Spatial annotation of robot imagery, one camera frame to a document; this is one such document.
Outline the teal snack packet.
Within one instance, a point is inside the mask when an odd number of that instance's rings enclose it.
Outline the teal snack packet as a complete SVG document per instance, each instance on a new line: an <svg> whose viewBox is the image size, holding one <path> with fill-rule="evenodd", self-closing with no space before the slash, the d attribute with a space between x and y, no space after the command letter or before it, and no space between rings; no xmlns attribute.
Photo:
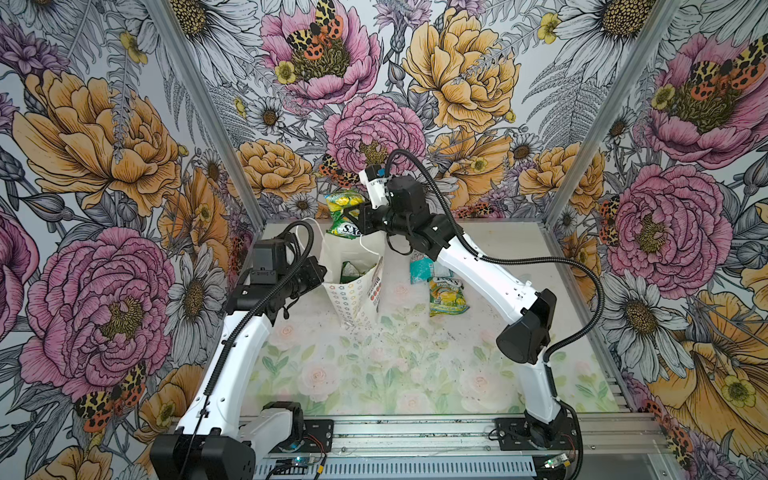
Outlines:
<svg viewBox="0 0 768 480"><path fill-rule="evenodd" d="M428 282L434 276L434 262L421 253L414 253L409 259L409 279L411 284Z"/></svg>

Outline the yellow green Fox's packet back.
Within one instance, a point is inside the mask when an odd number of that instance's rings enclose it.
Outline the yellow green Fox's packet back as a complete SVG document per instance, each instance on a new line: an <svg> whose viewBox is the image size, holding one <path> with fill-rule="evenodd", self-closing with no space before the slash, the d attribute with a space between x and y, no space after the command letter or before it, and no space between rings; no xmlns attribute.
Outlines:
<svg viewBox="0 0 768 480"><path fill-rule="evenodd" d="M469 309L463 283L448 277L433 277L429 281L430 315L461 315Z"/></svg>

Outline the yellow green fox's packet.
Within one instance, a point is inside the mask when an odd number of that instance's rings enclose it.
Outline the yellow green fox's packet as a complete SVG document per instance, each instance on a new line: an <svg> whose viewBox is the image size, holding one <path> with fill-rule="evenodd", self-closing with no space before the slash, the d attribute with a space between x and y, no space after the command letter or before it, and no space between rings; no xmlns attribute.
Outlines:
<svg viewBox="0 0 768 480"><path fill-rule="evenodd" d="M429 281L430 315L461 315L469 309L463 283L448 277L433 277Z"/></svg>
<svg viewBox="0 0 768 480"><path fill-rule="evenodd" d="M336 237L354 239L361 235L354 223L357 218L357 206L365 202L365 197L356 190L339 190L326 196L332 224L327 233Z"/></svg>

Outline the white patterned paper bag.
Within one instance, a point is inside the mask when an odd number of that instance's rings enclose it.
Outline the white patterned paper bag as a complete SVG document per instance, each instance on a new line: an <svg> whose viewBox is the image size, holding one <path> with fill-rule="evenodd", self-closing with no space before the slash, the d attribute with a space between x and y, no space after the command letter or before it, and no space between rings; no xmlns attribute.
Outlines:
<svg viewBox="0 0 768 480"><path fill-rule="evenodd" d="M309 221L315 233L311 253L327 268L323 283L299 302L302 320L310 324L337 325L351 331L371 323L378 312L384 246L379 234L354 239L328 234L316 220ZM367 269L358 280L339 282L342 263L353 262Z"/></svg>

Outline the green snack packet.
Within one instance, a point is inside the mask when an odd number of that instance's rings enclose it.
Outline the green snack packet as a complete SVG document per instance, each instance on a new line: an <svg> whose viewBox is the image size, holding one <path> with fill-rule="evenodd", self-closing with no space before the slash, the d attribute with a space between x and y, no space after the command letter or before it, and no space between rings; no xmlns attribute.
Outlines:
<svg viewBox="0 0 768 480"><path fill-rule="evenodd" d="M353 262L344 261L342 263L339 282L347 284L358 280L367 273L367 269L356 266Z"/></svg>

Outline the yellow green Fox's packet front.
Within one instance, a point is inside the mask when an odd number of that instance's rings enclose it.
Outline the yellow green Fox's packet front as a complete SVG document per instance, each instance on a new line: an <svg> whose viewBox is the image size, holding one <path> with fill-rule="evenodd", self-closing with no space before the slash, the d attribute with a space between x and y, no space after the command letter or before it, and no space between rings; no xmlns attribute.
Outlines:
<svg viewBox="0 0 768 480"><path fill-rule="evenodd" d="M356 190L339 190L326 196L332 224L327 233L336 237L354 239L361 235L354 223L357 218L357 206L365 202L365 197Z"/></svg>

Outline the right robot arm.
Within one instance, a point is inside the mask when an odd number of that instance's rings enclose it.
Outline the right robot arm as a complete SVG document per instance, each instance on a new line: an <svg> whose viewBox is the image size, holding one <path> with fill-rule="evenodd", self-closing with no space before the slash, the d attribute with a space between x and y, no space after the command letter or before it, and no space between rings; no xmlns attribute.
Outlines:
<svg viewBox="0 0 768 480"><path fill-rule="evenodd" d="M355 210L355 224L362 234L383 232L405 237L413 250L458 274L495 308L506 322L496 345L519 365L518 378L525 397L525 426L520 435L537 447L553 446L568 430L567 411L545 359L557 303L554 293L538 291L492 262L477 250L450 214L433 214L428 209L399 212L392 206L375 208L369 202Z"/></svg>

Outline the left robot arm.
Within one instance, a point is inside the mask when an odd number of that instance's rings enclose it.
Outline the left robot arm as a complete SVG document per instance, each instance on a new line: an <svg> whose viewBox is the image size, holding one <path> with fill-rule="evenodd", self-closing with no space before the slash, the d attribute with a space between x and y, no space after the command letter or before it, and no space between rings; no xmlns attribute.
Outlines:
<svg viewBox="0 0 768 480"><path fill-rule="evenodd" d="M267 404L243 424L241 409L256 359L278 313L319 287L325 267L314 256L268 272L254 266L240 275L203 382L175 430L156 438L151 465L160 479L251 479L259 460L275 449L293 452L306 437L301 406Z"/></svg>

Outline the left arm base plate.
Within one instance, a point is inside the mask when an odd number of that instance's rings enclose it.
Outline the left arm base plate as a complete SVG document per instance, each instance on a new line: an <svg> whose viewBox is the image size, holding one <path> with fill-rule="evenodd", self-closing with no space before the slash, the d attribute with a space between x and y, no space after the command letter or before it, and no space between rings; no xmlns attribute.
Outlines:
<svg viewBox="0 0 768 480"><path fill-rule="evenodd" d="M286 440L270 450L271 454L329 453L333 445L335 422L330 419L304 421L301 440Z"/></svg>

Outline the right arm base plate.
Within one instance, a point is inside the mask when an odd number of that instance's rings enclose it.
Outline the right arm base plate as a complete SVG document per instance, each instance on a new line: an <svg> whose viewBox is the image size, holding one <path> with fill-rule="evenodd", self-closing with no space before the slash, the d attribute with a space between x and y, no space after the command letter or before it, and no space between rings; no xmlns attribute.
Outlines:
<svg viewBox="0 0 768 480"><path fill-rule="evenodd" d="M493 434L502 451L576 450L581 446L570 417L552 423L527 417L494 419Z"/></svg>

